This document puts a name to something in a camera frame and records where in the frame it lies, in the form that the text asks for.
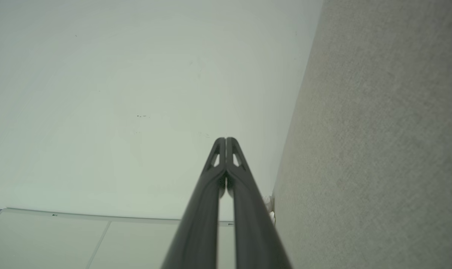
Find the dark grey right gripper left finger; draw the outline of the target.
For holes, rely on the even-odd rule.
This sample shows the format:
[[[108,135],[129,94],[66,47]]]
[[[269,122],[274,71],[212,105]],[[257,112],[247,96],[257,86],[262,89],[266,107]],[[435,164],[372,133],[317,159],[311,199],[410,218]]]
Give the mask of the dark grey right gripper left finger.
[[[219,201],[225,192],[226,139],[218,138],[207,157],[163,269],[217,267]]]

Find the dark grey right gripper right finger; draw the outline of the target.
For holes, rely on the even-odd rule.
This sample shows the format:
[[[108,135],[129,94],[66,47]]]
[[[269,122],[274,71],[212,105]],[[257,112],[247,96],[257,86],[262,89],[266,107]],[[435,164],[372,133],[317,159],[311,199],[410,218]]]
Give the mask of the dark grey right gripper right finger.
[[[291,269],[239,142],[226,139],[228,192],[233,197],[238,269]]]

